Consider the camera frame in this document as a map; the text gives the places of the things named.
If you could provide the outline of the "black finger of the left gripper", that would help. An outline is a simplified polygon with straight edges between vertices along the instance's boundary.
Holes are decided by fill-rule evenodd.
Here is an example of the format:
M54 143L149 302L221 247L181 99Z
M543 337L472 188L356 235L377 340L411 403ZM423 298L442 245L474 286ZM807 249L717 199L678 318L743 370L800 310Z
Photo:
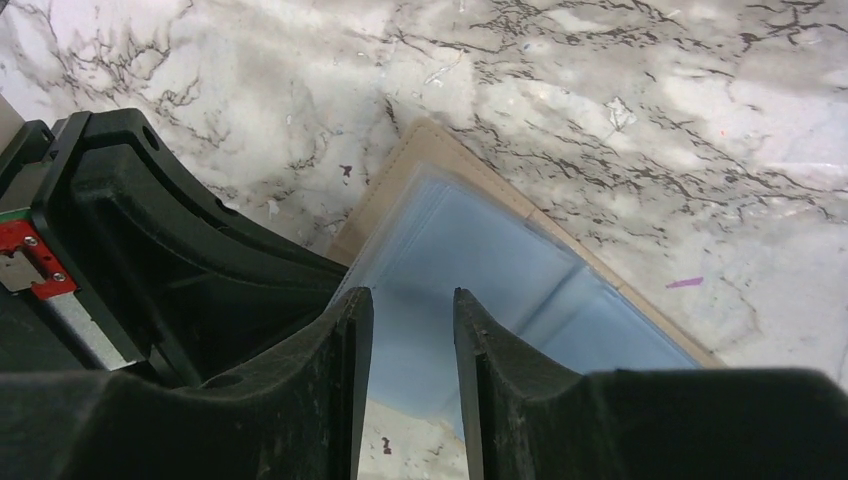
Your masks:
M119 352L196 386L295 333L345 268L227 208L137 109L69 116L49 244Z

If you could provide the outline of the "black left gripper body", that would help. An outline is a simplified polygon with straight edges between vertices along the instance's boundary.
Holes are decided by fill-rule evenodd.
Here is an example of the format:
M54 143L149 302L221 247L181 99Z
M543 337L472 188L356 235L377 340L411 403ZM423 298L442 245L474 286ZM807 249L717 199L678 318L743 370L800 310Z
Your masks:
M142 119L1 123L1 370L146 371L146 238L85 179L146 165Z

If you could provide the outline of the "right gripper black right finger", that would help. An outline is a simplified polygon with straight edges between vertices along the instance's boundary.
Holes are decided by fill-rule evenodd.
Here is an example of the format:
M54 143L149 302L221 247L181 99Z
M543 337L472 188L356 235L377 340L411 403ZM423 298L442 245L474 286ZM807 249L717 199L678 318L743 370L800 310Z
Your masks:
M457 289L473 479L843 479L847 395L805 369L578 374Z

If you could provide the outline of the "beige card holder wallet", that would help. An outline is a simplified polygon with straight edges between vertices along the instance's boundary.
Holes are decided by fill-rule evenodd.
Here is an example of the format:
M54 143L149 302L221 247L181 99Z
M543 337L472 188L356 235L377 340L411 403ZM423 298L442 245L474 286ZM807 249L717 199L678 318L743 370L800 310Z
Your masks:
M720 361L435 122L413 121L327 255L374 302L369 397L462 432L453 297L579 373Z

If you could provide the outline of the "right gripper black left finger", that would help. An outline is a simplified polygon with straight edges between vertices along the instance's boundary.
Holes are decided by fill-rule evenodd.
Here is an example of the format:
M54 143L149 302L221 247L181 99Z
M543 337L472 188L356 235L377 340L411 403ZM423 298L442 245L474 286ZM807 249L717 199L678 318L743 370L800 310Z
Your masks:
M373 332L362 287L199 387L126 372L1 378L5 479L353 479Z

